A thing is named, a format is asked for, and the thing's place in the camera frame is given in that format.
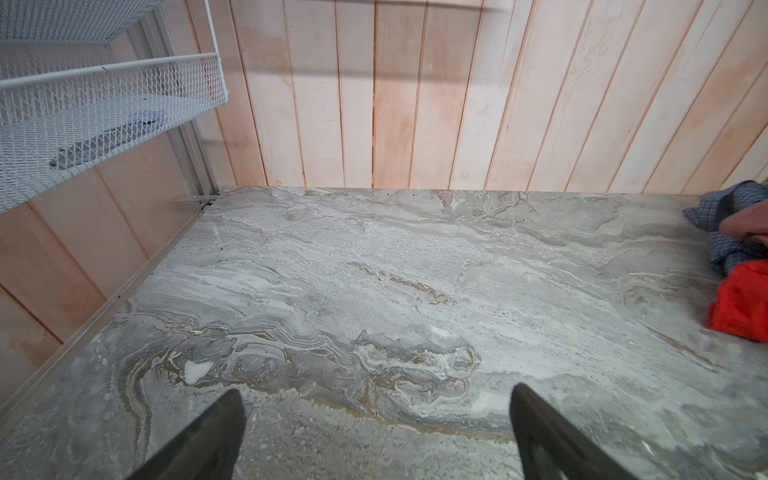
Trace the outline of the red cloth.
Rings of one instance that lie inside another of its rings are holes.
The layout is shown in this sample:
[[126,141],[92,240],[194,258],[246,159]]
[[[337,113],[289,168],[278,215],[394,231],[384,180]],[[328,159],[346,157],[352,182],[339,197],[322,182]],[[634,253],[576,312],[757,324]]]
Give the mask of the red cloth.
[[745,339],[767,342],[767,261],[735,266],[718,287],[710,305],[709,329]]

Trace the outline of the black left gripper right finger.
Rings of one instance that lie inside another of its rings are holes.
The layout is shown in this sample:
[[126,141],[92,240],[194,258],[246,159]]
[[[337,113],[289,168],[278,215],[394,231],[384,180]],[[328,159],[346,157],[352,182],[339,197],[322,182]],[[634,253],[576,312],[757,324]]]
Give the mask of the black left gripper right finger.
[[509,415],[526,479],[634,478],[524,383],[512,390]]

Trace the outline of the dusty pink cloth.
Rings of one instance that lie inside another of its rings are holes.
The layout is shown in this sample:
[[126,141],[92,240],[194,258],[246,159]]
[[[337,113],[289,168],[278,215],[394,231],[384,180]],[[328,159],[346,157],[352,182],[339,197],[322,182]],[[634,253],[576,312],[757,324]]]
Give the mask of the dusty pink cloth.
[[768,201],[751,205],[728,216],[719,225],[719,232],[738,240],[751,240],[767,245]]

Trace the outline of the blue checked cloth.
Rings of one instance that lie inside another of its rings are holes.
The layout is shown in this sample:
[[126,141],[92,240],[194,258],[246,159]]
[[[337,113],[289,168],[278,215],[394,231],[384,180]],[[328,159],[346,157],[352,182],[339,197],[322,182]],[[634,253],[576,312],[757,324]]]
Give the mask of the blue checked cloth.
[[767,259],[767,186],[743,181],[702,195],[685,218],[709,233],[710,262],[728,275],[736,266]]

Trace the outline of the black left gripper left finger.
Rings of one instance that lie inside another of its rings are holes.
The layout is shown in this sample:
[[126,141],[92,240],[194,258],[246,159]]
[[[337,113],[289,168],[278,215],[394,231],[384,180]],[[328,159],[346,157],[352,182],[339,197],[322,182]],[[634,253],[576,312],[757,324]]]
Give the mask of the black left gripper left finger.
[[245,428],[242,396],[230,389],[129,477],[231,479]]

